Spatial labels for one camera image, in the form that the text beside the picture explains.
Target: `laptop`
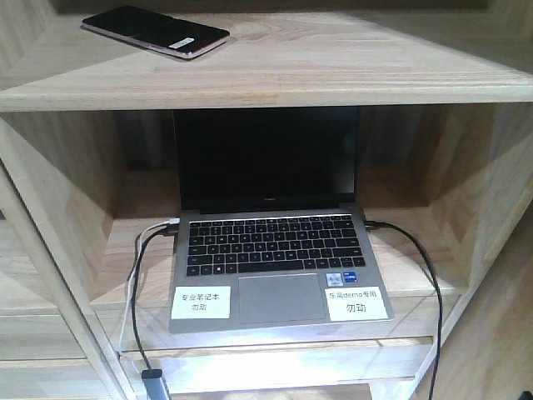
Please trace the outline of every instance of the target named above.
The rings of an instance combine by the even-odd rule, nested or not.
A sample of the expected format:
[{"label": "laptop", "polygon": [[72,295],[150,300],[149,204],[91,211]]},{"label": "laptop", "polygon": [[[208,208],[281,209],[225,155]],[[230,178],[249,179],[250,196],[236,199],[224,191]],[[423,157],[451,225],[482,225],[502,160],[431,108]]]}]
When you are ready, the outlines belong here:
[{"label": "laptop", "polygon": [[357,107],[179,110],[174,124],[171,333],[298,342],[393,319],[355,203]]}]

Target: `black cable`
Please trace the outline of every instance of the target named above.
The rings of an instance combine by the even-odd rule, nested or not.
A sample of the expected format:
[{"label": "black cable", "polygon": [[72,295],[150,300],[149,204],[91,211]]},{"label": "black cable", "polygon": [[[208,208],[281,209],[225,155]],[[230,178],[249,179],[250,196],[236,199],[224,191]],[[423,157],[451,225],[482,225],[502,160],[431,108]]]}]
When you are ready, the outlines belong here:
[{"label": "black cable", "polygon": [[152,366],[150,365],[150,362],[148,361],[147,355],[144,353],[144,349],[142,348],[141,339],[139,338],[139,332],[137,330],[137,319],[135,315],[135,300],[137,297],[137,287],[139,284],[139,275],[141,270],[141,261],[142,256],[144,255],[144,251],[147,248],[148,243],[157,235],[162,235],[167,228],[159,229],[158,231],[155,231],[152,233],[147,239],[142,243],[141,245],[141,251],[139,252],[139,256],[137,257],[137,261],[135,262],[135,265],[133,266],[133,291],[132,291],[132,322],[133,322],[133,333],[135,334],[135,341],[137,342],[137,346],[139,347],[139,352],[141,352],[142,358],[144,359],[144,363],[147,365],[147,368],[149,370],[152,370]]},{"label": "black cable", "polygon": [[398,231],[399,233],[403,233],[405,236],[407,236],[413,244],[416,246],[416,249],[420,252],[422,255],[422,258],[424,259],[424,262],[426,263],[427,269],[431,275],[431,280],[433,281],[433,287],[436,291],[436,298],[439,302],[439,321],[437,323],[437,332],[436,332],[436,354],[435,354],[435,363],[433,365],[433,374],[431,375],[431,385],[430,385],[430,392],[428,396],[428,400],[431,400],[433,398],[433,389],[435,388],[435,380],[436,380],[436,372],[439,368],[439,360],[441,359],[441,344],[442,344],[442,295],[441,295],[441,289],[439,288],[439,283],[436,280],[436,273],[435,268],[433,267],[433,263],[431,262],[429,256],[426,253],[426,250],[420,245],[418,240],[414,236],[412,236],[407,231],[404,231],[400,227],[397,227],[396,225],[393,225],[388,222],[379,222],[379,221],[365,221],[365,226],[368,228],[390,228],[394,229],[395,231]]}]

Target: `intel sticker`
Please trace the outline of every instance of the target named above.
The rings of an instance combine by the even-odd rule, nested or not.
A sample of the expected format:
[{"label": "intel sticker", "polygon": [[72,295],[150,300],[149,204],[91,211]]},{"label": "intel sticker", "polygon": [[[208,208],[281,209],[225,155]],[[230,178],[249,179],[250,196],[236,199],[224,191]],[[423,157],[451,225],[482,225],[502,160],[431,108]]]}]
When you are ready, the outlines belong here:
[{"label": "intel sticker", "polygon": [[342,273],[342,276],[344,277],[344,282],[346,283],[357,282],[357,275],[355,271],[344,272]]},{"label": "intel sticker", "polygon": [[344,286],[340,273],[327,273],[326,280],[329,288]]},{"label": "intel sticker", "polygon": [[194,42],[194,39],[192,37],[186,37],[183,40],[180,40],[179,42],[175,42],[174,44],[171,44],[169,48],[182,48],[186,44],[189,44],[191,42]]}]

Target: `smartphone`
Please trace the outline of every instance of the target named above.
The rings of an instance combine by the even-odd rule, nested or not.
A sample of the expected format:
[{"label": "smartphone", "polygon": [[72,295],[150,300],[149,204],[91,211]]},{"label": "smartphone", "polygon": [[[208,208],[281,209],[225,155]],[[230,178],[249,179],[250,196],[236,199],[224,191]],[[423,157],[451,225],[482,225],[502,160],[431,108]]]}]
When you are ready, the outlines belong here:
[{"label": "smartphone", "polygon": [[123,6],[85,18],[82,28],[171,56],[191,59],[220,46],[230,33],[217,27]]}]

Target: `laptop keyboard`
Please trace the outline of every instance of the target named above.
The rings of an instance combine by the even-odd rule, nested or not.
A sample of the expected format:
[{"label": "laptop keyboard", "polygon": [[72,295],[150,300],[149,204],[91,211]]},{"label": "laptop keyboard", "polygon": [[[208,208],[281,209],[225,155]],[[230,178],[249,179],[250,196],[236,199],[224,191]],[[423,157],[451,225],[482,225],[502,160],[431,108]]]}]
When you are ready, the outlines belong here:
[{"label": "laptop keyboard", "polygon": [[187,276],[365,267],[350,215],[190,222]]}]

